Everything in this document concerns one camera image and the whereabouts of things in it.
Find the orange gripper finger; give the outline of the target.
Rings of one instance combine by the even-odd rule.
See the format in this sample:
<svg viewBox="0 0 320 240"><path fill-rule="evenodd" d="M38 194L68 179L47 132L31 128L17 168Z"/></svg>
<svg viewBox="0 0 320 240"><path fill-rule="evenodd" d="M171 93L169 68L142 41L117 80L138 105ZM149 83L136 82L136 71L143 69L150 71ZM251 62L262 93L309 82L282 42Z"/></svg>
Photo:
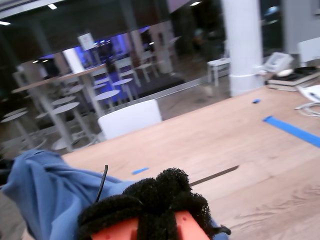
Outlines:
<svg viewBox="0 0 320 240"><path fill-rule="evenodd" d="M152 208L159 202L159 187L155 178L146 178L131 184L121 194L87 207L78 217L77 238L91 240L92 235L108 227L137 218L137 238L151 240L157 222L157 211Z"/></svg>
<svg viewBox="0 0 320 240"><path fill-rule="evenodd" d="M169 168L156 177L156 227L160 240L209 240L213 225L207 200L194 193L188 175Z"/></svg>

